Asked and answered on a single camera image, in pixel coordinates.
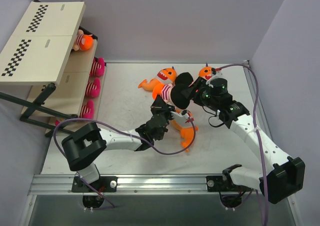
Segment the orange shark plush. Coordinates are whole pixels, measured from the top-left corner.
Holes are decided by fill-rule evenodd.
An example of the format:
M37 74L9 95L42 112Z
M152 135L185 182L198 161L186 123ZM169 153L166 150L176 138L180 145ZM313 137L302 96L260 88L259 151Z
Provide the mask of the orange shark plush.
M144 79L139 85L138 88L142 88L145 91L152 92L153 89L159 85L159 84L173 84L174 81L177 78L177 72L175 68L169 67L161 69L157 75L152 78L150 81L147 81L147 79Z
M199 72L198 76L207 80L211 74L211 68L208 63L205 64L205 67L203 67Z
M186 152L189 152L189 145L192 145L193 137L195 136L195 131L198 131L198 127L196 126L195 122L192 121L191 123L187 125L179 125L176 123L175 120L170 121L173 127L179 131L181 136L181 146L185 149Z

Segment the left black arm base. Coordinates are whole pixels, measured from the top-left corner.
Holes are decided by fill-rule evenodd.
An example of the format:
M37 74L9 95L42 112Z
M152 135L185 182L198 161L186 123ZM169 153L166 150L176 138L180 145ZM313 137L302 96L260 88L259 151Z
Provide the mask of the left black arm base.
M114 209L116 205L106 198L104 193L115 193L117 191L118 178L116 176L100 176L98 180L88 183L84 182L79 175L75 175L72 182L71 192L82 194L82 205L84 210L91 212L97 210Z

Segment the black haired doll plush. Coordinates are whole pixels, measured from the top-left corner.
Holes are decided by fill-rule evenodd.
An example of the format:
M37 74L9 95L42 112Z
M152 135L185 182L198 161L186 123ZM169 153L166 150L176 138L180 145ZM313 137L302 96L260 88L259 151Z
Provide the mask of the black haired doll plush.
M174 84L185 85L189 87L193 82L194 82L193 76L189 72L183 72L176 77Z
M76 34L76 38L72 49L74 51L87 51L94 43L92 34L85 34L83 30L79 29Z
M152 97L155 100L160 96L165 103L172 104L176 108L185 110L190 105L190 100L187 99L182 91L187 90L189 87L184 84L163 84L156 85L152 91Z

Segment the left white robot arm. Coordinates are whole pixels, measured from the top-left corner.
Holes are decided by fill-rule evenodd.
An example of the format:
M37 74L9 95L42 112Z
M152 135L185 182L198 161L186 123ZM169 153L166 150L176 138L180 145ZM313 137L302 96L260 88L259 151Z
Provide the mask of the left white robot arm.
M175 107L157 96L150 107L152 117L146 123L129 131L99 128L90 122L62 140L62 148L69 169L83 179L83 186L90 192L101 187L100 173L95 159L105 150L145 151L162 140L173 119Z

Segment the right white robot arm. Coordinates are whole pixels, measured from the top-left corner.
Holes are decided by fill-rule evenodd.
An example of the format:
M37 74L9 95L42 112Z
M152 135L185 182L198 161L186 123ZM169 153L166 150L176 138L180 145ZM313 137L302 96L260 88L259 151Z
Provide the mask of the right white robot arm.
M232 191L238 186L259 190L267 200L276 204L303 188L305 163L292 158L278 147L254 122L253 115L228 92L224 78L206 81L202 77L181 94L188 101L216 112L224 125L233 131L260 160L262 171L245 168L241 164L223 170L222 186Z

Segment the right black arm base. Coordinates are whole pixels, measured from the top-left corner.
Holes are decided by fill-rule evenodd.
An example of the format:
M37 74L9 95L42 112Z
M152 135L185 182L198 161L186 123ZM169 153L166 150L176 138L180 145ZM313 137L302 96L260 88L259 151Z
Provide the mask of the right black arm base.
M206 188L210 193L218 193L220 202L226 211L240 208L251 196L253 190L249 187L236 185L232 182L230 173L240 168L234 164L222 171L222 174L206 176Z

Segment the white pink glasses plush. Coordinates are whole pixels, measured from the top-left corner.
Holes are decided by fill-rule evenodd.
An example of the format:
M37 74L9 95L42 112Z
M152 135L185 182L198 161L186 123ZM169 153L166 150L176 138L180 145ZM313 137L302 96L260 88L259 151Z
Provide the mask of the white pink glasses plush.
M96 77L92 82L88 81L85 88L85 96L88 98L98 98L101 91L101 81Z
M89 99L85 104L82 105L80 110L79 118L93 119L95 114L95 105L92 99Z

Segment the aluminium table side rail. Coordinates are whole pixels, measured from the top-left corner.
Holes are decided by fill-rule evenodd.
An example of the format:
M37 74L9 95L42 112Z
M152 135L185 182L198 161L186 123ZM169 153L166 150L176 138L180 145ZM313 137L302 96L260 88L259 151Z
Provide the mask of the aluminium table side rail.
M249 112L252 113L256 100L255 79L253 78L252 73L245 67L238 71L241 72L241 86L239 89L239 92L241 93L239 93L239 99ZM265 146L266 136L268 136L270 140L272 140L272 137L260 97L258 97L255 115L257 125L260 127L259 132L261 134L262 143L263 146Z

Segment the cream tiered shelf black frame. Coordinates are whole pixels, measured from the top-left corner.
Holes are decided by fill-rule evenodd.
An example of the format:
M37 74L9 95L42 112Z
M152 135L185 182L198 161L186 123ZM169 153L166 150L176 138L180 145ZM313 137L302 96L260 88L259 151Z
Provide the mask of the cream tiered shelf black frame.
M82 105L94 102L94 116L98 116L104 74L90 76L96 57L98 38L81 26L86 9L83 1L32 1L0 54L0 82L2 85L29 86L26 99L1 93L2 100L22 106L19 119L39 126L50 136L56 125L74 118L61 131L71 133L89 119L79 118ZM93 45L86 51L72 49L78 30L92 35ZM100 79L97 98L85 96L88 82Z

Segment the white pink plush on shelf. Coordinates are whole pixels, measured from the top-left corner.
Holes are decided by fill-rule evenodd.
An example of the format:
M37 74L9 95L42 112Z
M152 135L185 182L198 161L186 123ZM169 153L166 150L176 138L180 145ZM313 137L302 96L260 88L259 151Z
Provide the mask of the white pink plush on shelf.
M94 58L92 61L89 75L91 77L101 77L105 72L105 61L102 57Z

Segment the aluminium mounting rail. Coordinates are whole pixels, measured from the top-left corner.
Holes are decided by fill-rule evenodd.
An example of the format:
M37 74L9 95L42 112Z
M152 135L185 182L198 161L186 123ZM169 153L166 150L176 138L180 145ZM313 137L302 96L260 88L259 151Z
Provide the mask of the aluminium mounting rail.
M116 176L117 190L104 193L106 196L122 195L196 195L217 194L208 192L207 174L105 174ZM75 175L39 174L32 179L29 195L83 195L71 192Z

